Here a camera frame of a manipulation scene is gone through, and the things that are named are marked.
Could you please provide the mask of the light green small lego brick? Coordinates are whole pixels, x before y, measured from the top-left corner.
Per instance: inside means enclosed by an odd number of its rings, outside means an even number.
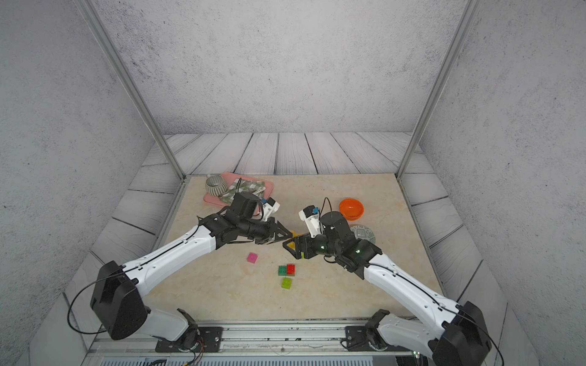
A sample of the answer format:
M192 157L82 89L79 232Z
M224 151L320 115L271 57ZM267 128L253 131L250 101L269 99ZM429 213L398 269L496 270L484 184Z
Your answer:
M290 289L292 285L292 279L291 278L284 278L282 279L282 283L281 283L281 288L284 289Z

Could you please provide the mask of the pink small lego brick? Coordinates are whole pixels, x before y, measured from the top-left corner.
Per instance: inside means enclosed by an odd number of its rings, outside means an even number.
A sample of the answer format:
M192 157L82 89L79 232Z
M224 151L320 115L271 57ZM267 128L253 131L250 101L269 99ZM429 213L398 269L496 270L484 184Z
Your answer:
M247 262L250 262L250 263L253 263L253 264L256 263L257 259L258 259L258 255L256 253L250 253L247 256Z

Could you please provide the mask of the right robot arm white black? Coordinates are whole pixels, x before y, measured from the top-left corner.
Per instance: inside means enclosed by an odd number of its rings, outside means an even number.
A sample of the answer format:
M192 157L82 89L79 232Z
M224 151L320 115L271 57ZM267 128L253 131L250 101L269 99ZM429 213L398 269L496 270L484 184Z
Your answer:
M437 365L481 365L492 348L482 311L432 291L403 271L377 245L357 239L342 213L308 206L299 213L308 233L284 242L296 259L322 255L382 289L414 315L406 320L378 310L366 323L365 340L375 351L402 347Z

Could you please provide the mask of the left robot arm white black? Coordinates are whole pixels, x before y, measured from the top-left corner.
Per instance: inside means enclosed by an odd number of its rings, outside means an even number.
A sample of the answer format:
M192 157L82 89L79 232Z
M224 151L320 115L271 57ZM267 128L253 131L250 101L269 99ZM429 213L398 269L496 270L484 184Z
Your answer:
M191 230L169 244L123 265L103 265L90 307L112 340L140 333L191 348L198 332L195 320L182 309L171 314L151 308L143 298L184 266L225 245L290 239L291 232L273 216L277 210L273 198L237 193L231 205L198 218Z

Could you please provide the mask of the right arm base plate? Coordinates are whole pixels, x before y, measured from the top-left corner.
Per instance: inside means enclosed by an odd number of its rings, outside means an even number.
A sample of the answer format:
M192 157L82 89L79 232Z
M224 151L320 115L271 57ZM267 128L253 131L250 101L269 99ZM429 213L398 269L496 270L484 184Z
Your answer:
M341 346L348 352L407 352L401 346L388 344L374 328L347 326Z

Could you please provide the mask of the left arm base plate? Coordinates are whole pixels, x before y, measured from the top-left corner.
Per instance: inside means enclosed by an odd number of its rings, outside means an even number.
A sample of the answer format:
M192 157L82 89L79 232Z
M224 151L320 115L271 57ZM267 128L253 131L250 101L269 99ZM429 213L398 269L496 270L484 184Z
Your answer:
M189 326L176 340L158 339L156 353L217 353L223 334L221 326Z

